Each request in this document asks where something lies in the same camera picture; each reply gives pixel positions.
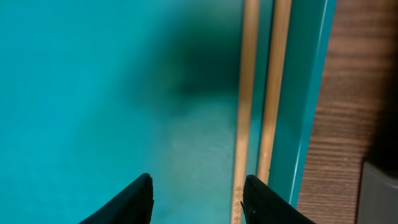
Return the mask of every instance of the gray object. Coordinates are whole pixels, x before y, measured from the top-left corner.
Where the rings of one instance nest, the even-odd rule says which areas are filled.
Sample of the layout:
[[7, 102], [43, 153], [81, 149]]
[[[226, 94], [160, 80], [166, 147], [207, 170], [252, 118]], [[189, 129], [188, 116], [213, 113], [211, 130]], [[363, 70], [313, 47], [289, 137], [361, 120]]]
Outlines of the gray object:
[[365, 162], [357, 224], [370, 223], [398, 223], [398, 179]]

